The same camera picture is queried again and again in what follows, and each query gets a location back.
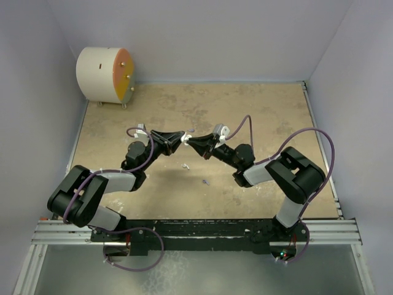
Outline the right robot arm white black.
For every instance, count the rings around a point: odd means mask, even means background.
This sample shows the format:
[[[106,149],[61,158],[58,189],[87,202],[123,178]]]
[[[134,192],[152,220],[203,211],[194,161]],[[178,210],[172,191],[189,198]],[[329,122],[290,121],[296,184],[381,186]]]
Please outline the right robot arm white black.
[[[215,157],[233,167],[236,170],[233,178],[239,187],[249,188],[268,181],[278,185],[285,195],[273,218],[273,233],[279,240],[293,236],[303,207],[326,180],[321,168],[291,146],[274,159],[257,164],[250,144],[239,144],[233,149],[221,143],[219,135],[190,137],[184,144],[206,160]]]

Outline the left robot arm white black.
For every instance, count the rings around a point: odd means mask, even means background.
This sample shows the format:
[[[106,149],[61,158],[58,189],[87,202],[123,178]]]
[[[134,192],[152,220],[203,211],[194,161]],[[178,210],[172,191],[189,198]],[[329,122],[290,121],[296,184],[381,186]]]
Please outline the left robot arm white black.
[[[147,133],[143,128],[133,136],[125,159],[118,169],[91,171],[81,165],[70,169],[50,196],[47,208],[77,227],[93,226],[104,229],[113,241],[126,235],[122,215],[100,205],[103,195],[113,192],[134,192],[147,176],[145,170],[160,156],[170,156],[182,143],[184,131]]]

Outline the white charging case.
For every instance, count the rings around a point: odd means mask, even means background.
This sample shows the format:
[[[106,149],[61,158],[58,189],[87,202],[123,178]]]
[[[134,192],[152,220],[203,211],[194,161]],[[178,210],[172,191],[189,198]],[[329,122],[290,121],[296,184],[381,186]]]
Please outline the white charging case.
[[[188,144],[188,141],[189,141],[189,139],[192,137],[192,135],[190,135],[190,134],[184,134],[182,137],[181,137],[181,142],[184,144],[184,145],[186,145],[186,146],[188,146],[189,144]]]

